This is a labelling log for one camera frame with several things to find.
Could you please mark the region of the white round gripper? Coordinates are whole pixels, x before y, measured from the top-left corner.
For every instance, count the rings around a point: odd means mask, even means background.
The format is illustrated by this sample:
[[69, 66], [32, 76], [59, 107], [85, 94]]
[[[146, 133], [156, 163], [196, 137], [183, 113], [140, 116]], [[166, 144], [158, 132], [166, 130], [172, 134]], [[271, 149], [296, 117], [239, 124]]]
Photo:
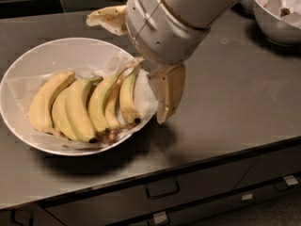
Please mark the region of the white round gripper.
[[87, 16], [86, 23], [99, 25], [117, 36], [129, 32], [143, 57], [157, 64], [168, 64], [159, 65], [147, 75], [158, 101], [157, 121], [166, 122], [182, 99], [186, 67], [181, 63], [194, 53], [209, 29], [195, 29], [180, 22], [161, 0], [128, 0], [126, 6], [100, 8]]

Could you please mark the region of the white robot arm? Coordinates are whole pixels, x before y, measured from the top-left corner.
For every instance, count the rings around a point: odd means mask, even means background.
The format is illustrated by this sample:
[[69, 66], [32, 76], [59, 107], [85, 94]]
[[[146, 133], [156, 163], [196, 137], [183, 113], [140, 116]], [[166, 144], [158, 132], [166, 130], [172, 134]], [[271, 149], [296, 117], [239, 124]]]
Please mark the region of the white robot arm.
[[187, 60], [225, 10], [241, 0], [127, 0], [123, 6], [100, 8], [87, 16], [89, 26], [129, 37], [145, 59], [158, 65], [149, 74], [159, 105], [157, 121], [165, 122], [182, 99]]

